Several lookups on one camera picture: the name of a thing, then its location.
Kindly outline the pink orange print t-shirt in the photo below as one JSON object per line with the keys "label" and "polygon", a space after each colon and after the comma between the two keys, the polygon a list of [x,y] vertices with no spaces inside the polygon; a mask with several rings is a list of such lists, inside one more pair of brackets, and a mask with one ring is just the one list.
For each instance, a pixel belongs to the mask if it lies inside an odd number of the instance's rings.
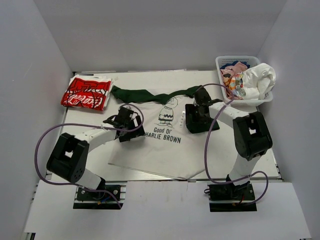
{"label": "pink orange print t-shirt", "polygon": [[220,68],[223,84],[228,88],[226,94],[229,99],[232,98],[232,94],[235,100],[242,100],[246,96],[246,91],[243,87],[243,76],[247,69],[240,62],[236,65],[233,63],[226,64]]}

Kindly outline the white green Charlie Brown t-shirt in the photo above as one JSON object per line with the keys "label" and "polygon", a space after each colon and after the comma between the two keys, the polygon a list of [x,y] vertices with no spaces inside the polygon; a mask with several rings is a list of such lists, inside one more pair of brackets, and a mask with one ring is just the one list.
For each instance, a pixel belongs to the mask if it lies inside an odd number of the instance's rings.
{"label": "white green Charlie Brown t-shirt", "polygon": [[186,127],[186,104],[194,104],[199,86],[171,93],[112,88],[116,100],[134,104],[143,113],[144,136],[116,142],[109,165],[173,179],[190,179],[204,171],[206,132],[192,134]]}

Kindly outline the white colourful print t-shirt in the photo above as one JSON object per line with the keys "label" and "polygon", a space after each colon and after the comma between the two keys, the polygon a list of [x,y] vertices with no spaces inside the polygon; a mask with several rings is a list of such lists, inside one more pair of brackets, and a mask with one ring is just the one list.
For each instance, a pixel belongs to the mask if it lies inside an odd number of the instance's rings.
{"label": "white colourful print t-shirt", "polygon": [[243,73],[243,89],[246,96],[242,100],[263,100],[276,83],[276,72],[266,63],[248,68]]}

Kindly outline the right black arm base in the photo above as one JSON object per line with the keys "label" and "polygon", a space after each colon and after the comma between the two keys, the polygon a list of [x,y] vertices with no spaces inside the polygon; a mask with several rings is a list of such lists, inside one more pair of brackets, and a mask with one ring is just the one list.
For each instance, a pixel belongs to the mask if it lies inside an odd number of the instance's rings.
{"label": "right black arm base", "polygon": [[251,183],[244,186],[210,184],[204,190],[212,213],[256,212],[255,193]]}

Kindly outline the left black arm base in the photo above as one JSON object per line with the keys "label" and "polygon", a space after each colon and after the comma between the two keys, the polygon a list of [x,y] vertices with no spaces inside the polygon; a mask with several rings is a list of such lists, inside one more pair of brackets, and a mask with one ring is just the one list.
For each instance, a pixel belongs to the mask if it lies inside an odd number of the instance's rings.
{"label": "left black arm base", "polygon": [[[105,189],[112,193],[123,206],[126,196],[126,182],[107,182]],[[78,187],[75,192],[73,209],[76,210],[120,210],[117,202],[108,193],[90,192]]]}

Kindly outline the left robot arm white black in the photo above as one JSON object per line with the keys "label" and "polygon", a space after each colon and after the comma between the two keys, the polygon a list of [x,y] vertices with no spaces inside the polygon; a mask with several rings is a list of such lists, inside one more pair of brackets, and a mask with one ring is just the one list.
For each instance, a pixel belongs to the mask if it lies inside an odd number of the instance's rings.
{"label": "left robot arm white black", "polygon": [[105,119],[101,125],[74,123],[72,126],[90,130],[72,135],[62,133],[47,161],[48,171],[91,192],[105,190],[106,181],[86,168],[90,152],[112,141],[128,142],[145,135],[144,115],[140,109],[132,110],[132,104],[119,107],[118,113]]}

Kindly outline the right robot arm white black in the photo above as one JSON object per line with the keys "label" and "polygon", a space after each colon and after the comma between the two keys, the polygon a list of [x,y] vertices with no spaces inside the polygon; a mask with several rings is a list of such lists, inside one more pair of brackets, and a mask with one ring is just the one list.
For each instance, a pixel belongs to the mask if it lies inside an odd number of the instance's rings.
{"label": "right robot arm white black", "polygon": [[237,157],[224,185],[235,187],[246,185],[256,175],[253,171],[258,160],[273,146],[263,114],[249,113],[231,106],[231,102],[211,99],[205,86],[201,85],[193,94],[194,103],[185,105],[185,125],[191,134],[211,134],[217,121],[233,129]]}

